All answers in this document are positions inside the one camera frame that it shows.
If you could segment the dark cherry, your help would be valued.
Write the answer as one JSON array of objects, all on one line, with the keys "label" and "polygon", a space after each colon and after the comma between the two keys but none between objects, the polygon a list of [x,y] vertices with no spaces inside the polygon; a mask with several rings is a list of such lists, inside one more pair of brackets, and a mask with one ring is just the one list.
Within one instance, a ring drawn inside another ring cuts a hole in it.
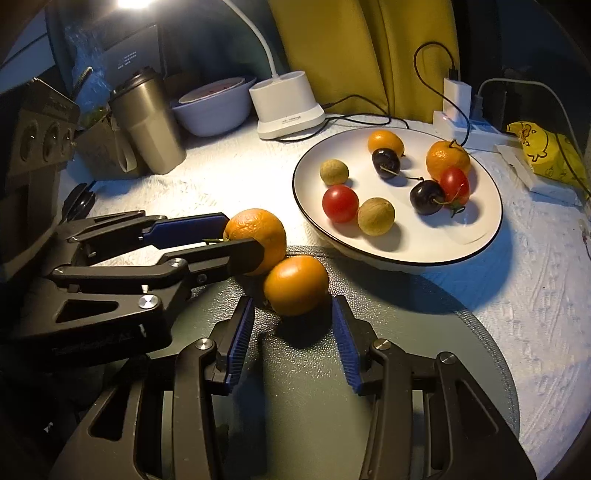
[{"label": "dark cherry", "polygon": [[424,216],[439,212],[445,200],[445,192],[434,180],[418,183],[410,192],[410,201],[415,211]]},{"label": "dark cherry", "polygon": [[380,148],[372,153],[372,161],[377,174],[384,180],[397,177],[401,170],[401,161],[394,150]]}]

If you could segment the dark monitor screen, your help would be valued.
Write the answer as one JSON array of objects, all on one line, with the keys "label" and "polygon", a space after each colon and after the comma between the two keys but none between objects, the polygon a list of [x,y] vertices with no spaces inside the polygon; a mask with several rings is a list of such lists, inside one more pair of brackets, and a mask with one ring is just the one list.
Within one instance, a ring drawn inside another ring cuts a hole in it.
[{"label": "dark monitor screen", "polygon": [[147,26],[114,44],[101,55],[104,79],[113,90],[144,68],[162,73],[159,32]]}]

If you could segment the wrinkled mandarin orange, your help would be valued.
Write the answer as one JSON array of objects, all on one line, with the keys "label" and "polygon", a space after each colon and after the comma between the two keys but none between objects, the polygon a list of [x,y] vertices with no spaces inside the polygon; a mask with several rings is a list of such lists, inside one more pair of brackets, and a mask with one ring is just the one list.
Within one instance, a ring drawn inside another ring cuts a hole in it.
[{"label": "wrinkled mandarin orange", "polygon": [[459,168],[466,176],[471,170],[468,152],[456,140],[435,142],[426,156],[426,167],[430,176],[439,181],[443,172],[450,167]]}]

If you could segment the yellow curtain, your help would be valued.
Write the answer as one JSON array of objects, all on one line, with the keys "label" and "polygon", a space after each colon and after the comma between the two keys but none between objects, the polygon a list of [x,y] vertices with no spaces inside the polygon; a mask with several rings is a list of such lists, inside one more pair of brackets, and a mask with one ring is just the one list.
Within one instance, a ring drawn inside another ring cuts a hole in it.
[{"label": "yellow curtain", "polygon": [[459,65],[449,1],[270,2],[290,68],[335,113],[387,110],[429,122]]}]

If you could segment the white plate dark rim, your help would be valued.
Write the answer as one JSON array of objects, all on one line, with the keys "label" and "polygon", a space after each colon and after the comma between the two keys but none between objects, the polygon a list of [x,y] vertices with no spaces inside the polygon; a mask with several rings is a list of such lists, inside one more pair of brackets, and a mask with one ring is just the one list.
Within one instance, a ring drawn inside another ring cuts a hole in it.
[{"label": "white plate dark rim", "polygon": [[[484,252],[501,231],[503,204],[500,191],[489,172],[471,160],[471,195],[466,210],[454,215],[444,207],[422,216],[410,202],[413,178],[428,179],[426,156],[438,137],[417,130],[394,128],[405,145],[402,172],[406,180],[386,181],[377,174],[368,141],[370,128],[337,133],[318,142],[294,168],[293,193],[298,209],[312,230],[349,257],[387,270],[421,271],[454,265]],[[320,168],[325,160],[341,160],[349,168],[349,186],[359,200],[374,197],[388,200],[396,216],[391,230],[379,237],[360,231],[356,220],[335,224],[322,209],[327,187]]]}]

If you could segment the round grey green mat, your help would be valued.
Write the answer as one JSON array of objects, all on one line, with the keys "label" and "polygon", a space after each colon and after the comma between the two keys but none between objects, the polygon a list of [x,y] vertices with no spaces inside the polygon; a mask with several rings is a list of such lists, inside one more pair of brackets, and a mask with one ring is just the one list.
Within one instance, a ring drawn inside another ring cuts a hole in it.
[{"label": "round grey green mat", "polygon": [[[426,478],[533,475],[510,426],[456,355],[405,352],[356,318],[342,295],[322,294],[318,311],[332,325],[349,388],[325,392],[280,373],[276,383],[290,404],[266,418],[266,440],[246,449],[249,459],[266,462],[273,478],[409,478],[415,392],[424,402]],[[176,356],[171,434],[178,479],[219,479],[226,471],[212,399],[238,385],[255,320],[252,298],[242,297],[231,318]]]}]

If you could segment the white flat box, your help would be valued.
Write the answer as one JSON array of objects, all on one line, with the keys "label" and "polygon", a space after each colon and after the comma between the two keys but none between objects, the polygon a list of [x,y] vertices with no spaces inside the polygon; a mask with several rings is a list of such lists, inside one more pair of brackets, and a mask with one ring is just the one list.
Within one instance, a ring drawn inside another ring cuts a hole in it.
[{"label": "white flat box", "polygon": [[509,145],[496,145],[496,150],[530,192],[576,207],[582,205],[577,193],[572,187],[535,174],[526,161],[521,148]]}]

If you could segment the white usb charger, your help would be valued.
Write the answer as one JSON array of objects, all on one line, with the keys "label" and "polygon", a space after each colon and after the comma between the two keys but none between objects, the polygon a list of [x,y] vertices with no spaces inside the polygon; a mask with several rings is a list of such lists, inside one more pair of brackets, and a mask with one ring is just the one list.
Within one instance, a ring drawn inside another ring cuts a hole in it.
[{"label": "white usb charger", "polygon": [[472,87],[458,80],[446,78],[443,84],[444,114],[455,124],[465,127],[470,115]]}]

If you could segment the smooth orange fruit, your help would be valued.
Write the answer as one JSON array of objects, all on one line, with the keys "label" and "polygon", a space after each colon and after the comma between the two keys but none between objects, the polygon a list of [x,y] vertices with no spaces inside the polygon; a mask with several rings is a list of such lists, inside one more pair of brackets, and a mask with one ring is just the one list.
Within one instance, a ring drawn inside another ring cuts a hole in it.
[{"label": "smooth orange fruit", "polygon": [[370,133],[368,149],[370,153],[379,149],[390,149],[394,151],[398,157],[405,155],[405,145],[402,139],[390,130],[376,130]]},{"label": "smooth orange fruit", "polygon": [[276,314],[294,317],[308,313],[329,290],[329,273],[314,257],[288,257],[273,267],[263,282],[263,294]]}]

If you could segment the lavender bowl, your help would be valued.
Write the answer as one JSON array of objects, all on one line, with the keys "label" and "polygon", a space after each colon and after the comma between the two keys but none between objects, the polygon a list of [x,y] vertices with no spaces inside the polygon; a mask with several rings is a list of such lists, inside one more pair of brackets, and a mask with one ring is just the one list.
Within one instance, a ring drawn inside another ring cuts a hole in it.
[{"label": "lavender bowl", "polygon": [[256,77],[246,76],[245,83],[217,95],[188,104],[171,103],[177,122],[192,135],[214,137],[235,130],[249,117],[252,99],[249,88]]}]

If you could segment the red cherry tomato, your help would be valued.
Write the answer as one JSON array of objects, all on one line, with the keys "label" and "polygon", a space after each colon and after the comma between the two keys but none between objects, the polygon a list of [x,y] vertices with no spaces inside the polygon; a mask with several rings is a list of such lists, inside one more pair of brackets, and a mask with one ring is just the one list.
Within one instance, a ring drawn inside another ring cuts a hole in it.
[{"label": "red cherry tomato", "polygon": [[450,167],[441,174],[439,184],[445,194],[446,204],[457,210],[469,201],[471,189],[468,177],[458,167]]},{"label": "red cherry tomato", "polygon": [[349,222],[356,216],[358,209],[359,197],[346,185],[331,186],[322,196],[322,210],[332,222]]}]

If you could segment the inner pink bowl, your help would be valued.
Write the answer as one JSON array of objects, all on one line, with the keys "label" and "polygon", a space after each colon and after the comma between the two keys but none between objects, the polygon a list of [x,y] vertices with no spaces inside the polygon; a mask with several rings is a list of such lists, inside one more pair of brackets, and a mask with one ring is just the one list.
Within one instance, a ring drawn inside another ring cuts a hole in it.
[{"label": "inner pink bowl", "polygon": [[231,77],[228,79],[217,80],[187,92],[178,99],[178,103],[181,105],[192,103],[238,87],[243,83],[245,83],[244,77]]}]

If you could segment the yellow duck snack bag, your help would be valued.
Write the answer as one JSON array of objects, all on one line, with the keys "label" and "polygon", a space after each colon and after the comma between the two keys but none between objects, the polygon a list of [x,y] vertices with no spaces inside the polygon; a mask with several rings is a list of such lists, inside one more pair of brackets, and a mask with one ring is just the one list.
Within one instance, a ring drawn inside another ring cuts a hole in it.
[{"label": "yellow duck snack bag", "polygon": [[589,196],[585,166],[565,135],[549,132],[530,121],[513,122],[507,126],[507,132],[519,139],[525,159],[535,174]]}]

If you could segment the white desk lamp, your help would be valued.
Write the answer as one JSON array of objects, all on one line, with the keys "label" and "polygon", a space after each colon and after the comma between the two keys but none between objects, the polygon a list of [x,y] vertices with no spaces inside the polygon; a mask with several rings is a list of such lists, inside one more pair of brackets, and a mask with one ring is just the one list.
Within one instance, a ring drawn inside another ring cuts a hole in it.
[{"label": "white desk lamp", "polygon": [[325,110],[315,100],[307,74],[294,71],[280,75],[276,71],[270,45],[263,34],[235,3],[225,3],[238,18],[252,30],[266,54],[270,66],[270,78],[254,83],[249,88],[252,109],[259,121],[256,131],[263,140],[287,140],[290,135],[301,133],[325,121]]}]

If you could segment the steel travel mug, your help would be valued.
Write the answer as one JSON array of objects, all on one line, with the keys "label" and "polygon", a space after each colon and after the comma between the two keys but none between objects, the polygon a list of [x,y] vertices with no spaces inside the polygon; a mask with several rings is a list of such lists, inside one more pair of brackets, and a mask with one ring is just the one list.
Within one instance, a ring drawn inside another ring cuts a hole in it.
[{"label": "steel travel mug", "polygon": [[117,86],[109,105],[153,174],[167,174],[184,161],[186,152],[162,78],[153,68],[144,67]]}]

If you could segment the tan longan fruit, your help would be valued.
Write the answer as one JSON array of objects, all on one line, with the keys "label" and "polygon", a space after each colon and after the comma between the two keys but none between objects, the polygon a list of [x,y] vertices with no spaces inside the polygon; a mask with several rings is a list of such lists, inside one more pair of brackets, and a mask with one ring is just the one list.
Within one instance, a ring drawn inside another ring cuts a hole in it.
[{"label": "tan longan fruit", "polygon": [[382,236],[394,225],[396,211],[386,199],[375,197],[363,202],[358,210],[358,225],[369,236]]},{"label": "tan longan fruit", "polygon": [[349,168],[341,160],[325,160],[320,167],[320,177],[328,186],[345,184],[349,179]]}]

